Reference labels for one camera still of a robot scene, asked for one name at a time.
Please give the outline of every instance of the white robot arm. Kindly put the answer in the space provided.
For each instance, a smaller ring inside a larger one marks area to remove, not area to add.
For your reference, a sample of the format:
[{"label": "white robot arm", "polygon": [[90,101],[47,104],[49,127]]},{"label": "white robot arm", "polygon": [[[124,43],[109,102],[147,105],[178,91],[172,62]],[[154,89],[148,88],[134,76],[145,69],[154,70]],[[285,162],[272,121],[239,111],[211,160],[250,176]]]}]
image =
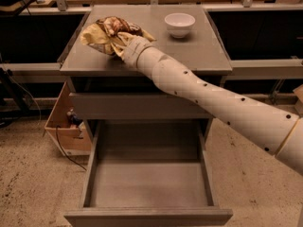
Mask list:
[{"label": "white robot arm", "polygon": [[303,120],[298,115],[203,81],[142,37],[126,41],[122,60],[163,92],[196,103],[303,175]]}]

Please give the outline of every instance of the concrete floor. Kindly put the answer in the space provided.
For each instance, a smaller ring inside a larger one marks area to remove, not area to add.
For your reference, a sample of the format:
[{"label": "concrete floor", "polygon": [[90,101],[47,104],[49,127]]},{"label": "concrete floor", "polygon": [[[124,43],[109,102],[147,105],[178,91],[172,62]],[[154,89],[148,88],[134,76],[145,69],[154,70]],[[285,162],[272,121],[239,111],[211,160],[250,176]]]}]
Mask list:
[{"label": "concrete floor", "polygon": [[[0,129],[0,226],[70,226],[85,172],[65,159],[37,118]],[[215,119],[206,143],[228,227],[297,227],[303,177]],[[75,157],[87,163],[87,157]]]}]

